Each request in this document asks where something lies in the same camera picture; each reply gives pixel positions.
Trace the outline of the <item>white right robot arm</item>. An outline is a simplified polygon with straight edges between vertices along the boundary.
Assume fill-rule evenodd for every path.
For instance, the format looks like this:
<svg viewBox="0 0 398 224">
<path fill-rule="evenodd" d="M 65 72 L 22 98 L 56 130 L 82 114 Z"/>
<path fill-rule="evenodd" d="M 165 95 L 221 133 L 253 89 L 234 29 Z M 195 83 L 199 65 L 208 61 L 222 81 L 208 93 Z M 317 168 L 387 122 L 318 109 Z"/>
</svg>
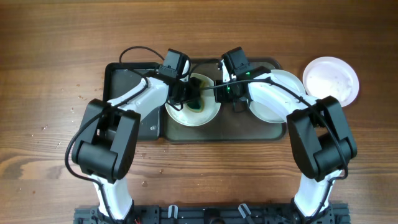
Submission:
<svg viewBox="0 0 398 224">
<path fill-rule="evenodd" d="M 330 210 L 333 184 L 348 177 L 348 163 L 357 146 L 343 109 L 332 96 L 323 99 L 302 93 L 266 67 L 228 71 L 228 80 L 216 81 L 217 101 L 242 97 L 277 113 L 290 135 L 292 154 L 302 173 L 293 198 L 293 210 L 301 221 L 313 223 Z"/>
</svg>

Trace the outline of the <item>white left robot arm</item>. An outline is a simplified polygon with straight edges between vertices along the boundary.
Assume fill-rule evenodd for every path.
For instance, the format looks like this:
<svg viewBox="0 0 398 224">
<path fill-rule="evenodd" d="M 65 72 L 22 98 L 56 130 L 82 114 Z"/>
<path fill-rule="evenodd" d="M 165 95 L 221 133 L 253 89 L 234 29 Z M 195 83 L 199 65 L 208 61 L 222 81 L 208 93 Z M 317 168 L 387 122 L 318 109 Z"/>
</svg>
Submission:
<svg viewBox="0 0 398 224">
<path fill-rule="evenodd" d="M 75 223 L 135 223 L 134 200 L 126 182 L 139 126 L 151 111 L 169 102 L 197 99 L 204 84 L 170 77 L 146 77 L 131 90 L 86 107 L 77 133 L 65 152 L 65 166 L 78 179 L 93 183 L 99 205 L 75 210 Z"/>
</svg>

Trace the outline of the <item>light blue plate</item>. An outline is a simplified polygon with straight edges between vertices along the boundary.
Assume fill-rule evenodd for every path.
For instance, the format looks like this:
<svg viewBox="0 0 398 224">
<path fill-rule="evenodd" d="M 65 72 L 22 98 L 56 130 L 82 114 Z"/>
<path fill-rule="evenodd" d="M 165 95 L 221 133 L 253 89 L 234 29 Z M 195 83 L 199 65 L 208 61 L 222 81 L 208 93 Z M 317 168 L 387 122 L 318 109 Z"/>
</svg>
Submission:
<svg viewBox="0 0 398 224">
<path fill-rule="evenodd" d="M 271 80 L 287 87 L 298 96 L 305 95 L 302 82 L 292 73 L 273 69 L 271 73 L 261 75 L 259 79 L 271 76 Z M 252 99 L 249 109 L 260 120 L 268 123 L 286 122 L 286 116 L 294 110 L 305 106 L 285 90 L 268 83 L 252 82 L 248 84 L 249 96 Z"/>
</svg>

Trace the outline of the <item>green yellow sponge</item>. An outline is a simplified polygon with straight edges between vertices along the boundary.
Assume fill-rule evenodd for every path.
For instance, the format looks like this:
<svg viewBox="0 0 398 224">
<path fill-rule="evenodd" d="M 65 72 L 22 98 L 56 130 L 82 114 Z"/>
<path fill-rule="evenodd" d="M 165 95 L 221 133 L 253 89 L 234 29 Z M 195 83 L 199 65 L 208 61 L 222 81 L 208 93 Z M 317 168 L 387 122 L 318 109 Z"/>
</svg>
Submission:
<svg viewBox="0 0 398 224">
<path fill-rule="evenodd" d="M 193 85 L 193 87 L 197 87 L 197 88 L 204 88 L 205 87 L 205 82 L 203 80 L 200 80 L 198 78 L 193 78 L 190 81 L 190 84 Z M 196 113 L 200 113 L 203 111 L 204 109 L 204 102 L 203 99 L 200 96 L 200 92 L 198 92 L 197 97 L 188 101 L 187 102 L 187 107 L 189 110 L 196 112 Z"/>
</svg>

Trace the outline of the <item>pink white plate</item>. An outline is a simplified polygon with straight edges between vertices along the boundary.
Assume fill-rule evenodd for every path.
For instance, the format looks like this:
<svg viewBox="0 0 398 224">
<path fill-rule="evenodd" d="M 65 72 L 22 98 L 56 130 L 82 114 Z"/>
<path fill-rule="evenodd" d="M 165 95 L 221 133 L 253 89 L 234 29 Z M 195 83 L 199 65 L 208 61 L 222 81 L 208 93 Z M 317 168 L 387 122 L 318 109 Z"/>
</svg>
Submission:
<svg viewBox="0 0 398 224">
<path fill-rule="evenodd" d="M 309 95 L 319 99 L 332 96 L 342 107 L 350 105 L 359 95 L 355 70 L 336 57 L 312 60 L 303 71 L 302 82 Z"/>
</svg>

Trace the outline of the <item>cream white plate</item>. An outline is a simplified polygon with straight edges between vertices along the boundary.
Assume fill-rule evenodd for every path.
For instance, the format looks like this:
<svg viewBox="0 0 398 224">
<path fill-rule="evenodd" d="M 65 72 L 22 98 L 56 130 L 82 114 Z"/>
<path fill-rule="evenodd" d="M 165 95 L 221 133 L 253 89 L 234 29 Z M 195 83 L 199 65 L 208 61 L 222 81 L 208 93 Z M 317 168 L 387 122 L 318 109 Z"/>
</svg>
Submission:
<svg viewBox="0 0 398 224">
<path fill-rule="evenodd" d="M 201 90 L 200 96 L 204 102 L 204 109 L 200 113 L 189 110 L 186 103 L 180 111 L 168 104 L 165 105 L 165 109 L 169 116 L 179 124 L 191 127 L 204 125 L 215 118 L 221 108 L 221 103 L 215 101 L 213 90 Z"/>
</svg>

